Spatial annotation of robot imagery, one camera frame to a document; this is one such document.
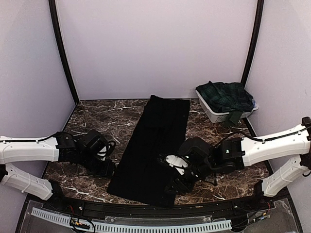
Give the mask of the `black t-shirt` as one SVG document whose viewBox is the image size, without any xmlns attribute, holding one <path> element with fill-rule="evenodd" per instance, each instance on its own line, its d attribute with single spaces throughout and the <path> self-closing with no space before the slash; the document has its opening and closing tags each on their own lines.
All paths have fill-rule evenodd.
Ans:
<svg viewBox="0 0 311 233">
<path fill-rule="evenodd" d="M 190 101 L 152 95 L 117 165 L 107 193 L 172 208 L 175 194 L 167 193 L 174 169 L 161 164 L 161 155 L 173 155 L 185 141 Z"/>
</svg>

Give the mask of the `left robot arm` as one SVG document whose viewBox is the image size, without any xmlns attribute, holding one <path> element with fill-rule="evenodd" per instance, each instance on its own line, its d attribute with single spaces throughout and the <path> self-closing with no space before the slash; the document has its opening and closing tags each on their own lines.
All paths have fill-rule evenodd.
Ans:
<svg viewBox="0 0 311 233">
<path fill-rule="evenodd" d="M 91 175 L 111 178 L 116 165 L 109 159 L 115 141 L 107 141 L 96 130 L 83 135 L 56 132 L 45 138 L 0 138 L 0 183 L 49 200 L 63 212 L 69 207 L 58 182 L 36 177 L 17 168 L 15 162 L 48 161 L 81 165 Z"/>
</svg>

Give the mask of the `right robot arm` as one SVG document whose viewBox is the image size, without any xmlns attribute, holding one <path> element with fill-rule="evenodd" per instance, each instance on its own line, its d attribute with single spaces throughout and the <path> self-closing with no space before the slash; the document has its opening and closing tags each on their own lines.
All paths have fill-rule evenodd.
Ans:
<svg viewBox="0 0 311 233">
<path fill-rule="evenodd" d="M 301 124 L 263 137 L 244 135 L 242 138 L 225 137 L 212 146 L 200 137 L 187 139 L 177 155 L 167 155 L 165 162 L 176 170 L 166 191 L 185 195 L 197 181 L 209 175 L 229 174 L 262 161 L 291 156 L 269 177 L 257 182 L 248 207 L 259 210 L 267 197 L 275 196 L 300 175 L 311 173 L 311 119 L 302 118 Z"/>
</svg>

